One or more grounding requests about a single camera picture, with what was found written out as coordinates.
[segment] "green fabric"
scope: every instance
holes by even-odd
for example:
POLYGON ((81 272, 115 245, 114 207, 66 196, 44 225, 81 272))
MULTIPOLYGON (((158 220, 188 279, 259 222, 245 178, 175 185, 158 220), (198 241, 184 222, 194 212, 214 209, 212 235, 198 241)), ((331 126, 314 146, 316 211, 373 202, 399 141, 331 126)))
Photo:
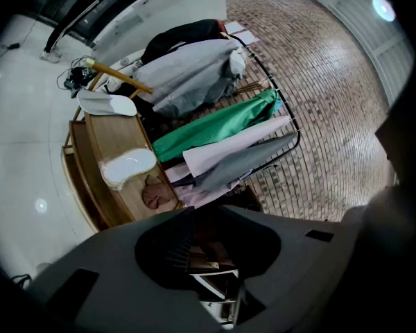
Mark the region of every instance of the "green fabric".
POLYGON ((280 105, 277 92, 267 90, 251 100, 208 114, 159 138, 153 143, 155 154, 160 162, 182 157, 187 149, 219 142, 266 121, 280 105))

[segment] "brown cloth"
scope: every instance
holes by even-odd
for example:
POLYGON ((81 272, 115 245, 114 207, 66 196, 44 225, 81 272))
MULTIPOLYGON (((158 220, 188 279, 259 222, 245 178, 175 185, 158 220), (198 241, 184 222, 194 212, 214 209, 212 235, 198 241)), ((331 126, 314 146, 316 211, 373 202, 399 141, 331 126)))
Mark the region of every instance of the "brown cloth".
POLYGON ((141 192, 141 198, 147 208, 156 210, 160 205, 173 199, 168 187, 159 179, 148 175, 145 180, 145 188, 141 192))

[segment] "white floor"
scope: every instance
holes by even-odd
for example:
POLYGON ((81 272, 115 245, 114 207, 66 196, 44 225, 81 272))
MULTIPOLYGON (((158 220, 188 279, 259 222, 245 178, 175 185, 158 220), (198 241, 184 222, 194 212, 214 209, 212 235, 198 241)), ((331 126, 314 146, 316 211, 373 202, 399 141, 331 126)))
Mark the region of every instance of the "white floor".
MULTIPOLYGON (((15 16, 0 45, 21 42, 32 25, 32 19, 15 16)), ((37 22, 23 46, 0 59, 0 265, 9 276, 34 277, 38 265, 54 262, 93 235, 60 159, 77 101, 56 85, 71 61, 91 49, 64 37, 58 45, 61 62, 41 61, 51 31, 37 22)))

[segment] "pink garment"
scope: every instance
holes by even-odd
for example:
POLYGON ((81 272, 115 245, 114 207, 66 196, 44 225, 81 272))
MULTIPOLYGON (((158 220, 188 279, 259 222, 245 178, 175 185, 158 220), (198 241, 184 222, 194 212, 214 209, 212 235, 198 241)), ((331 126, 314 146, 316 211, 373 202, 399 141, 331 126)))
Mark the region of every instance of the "pink garment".
POLYGON ((183 179, 185 176, 189 175, 191 172, 188 165, 183 162, 173 166, 170 169, 165 170, 166 176, 168 176, 169 182, 172 184, 175 181, 183 179))
POLYGON ((195 185, 179 186, 174 190, 179 196, 179 199, 187 207, 194 206, 195 208, 199 208, 220 198, 222 195, 225 195, 228 191, 233 190, 239 183, 239 180, 231 181, 229 184, 222 186, 216 191, 204 191, 195 185))
POLYGON ((289 121, 290 117, 288 116, 269 119, 246 128, 236 135, 225 138, 220 142, 189 149, 183 152, 183 158, 195 178, 210 170, 227 155, 251 146, 270 133, 286 126, 289 121))

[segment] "white slipper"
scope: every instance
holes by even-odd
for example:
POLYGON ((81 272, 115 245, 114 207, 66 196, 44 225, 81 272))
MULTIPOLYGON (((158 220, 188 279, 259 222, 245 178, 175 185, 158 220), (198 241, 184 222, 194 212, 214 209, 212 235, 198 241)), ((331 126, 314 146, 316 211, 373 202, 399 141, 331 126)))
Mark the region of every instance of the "white slipper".
POLYGON ((132 100, 121 95, 80 90, 77 93, 77 101, 85 112, 96 116, 108 114, 135 116, 137 114, 136 106, 132 100))
POLYGON ((155 154, 149 149, 132 149, 101 165, 104 181, 110 187, 121 188, 126 180, 145 173, 157 163, 155 154))

